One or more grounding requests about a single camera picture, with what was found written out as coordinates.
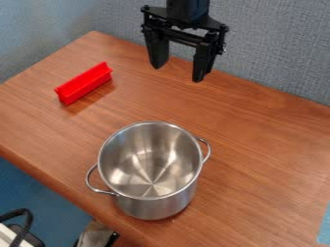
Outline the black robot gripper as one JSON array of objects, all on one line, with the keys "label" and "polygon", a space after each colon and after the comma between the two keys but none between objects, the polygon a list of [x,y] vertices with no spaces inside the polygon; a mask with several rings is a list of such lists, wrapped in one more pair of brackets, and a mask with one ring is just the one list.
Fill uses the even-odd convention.
[{"label": "black robot gripper", "polygon": [[[203,29],[210,34],[218,35],[217,42],[197,44],[194,55],[193,81],[199,83],[211,72],[215,57],[226,51],[226,34],[230,27],[209,15],[210,0],[166,0],[163,7],[145,5],[141,11],[145,19],[154,17],[167,26],[177,26],[181,30]],[[169,60],[169,40],[162,30],[143,27],[150,63],[159,69]]]}]

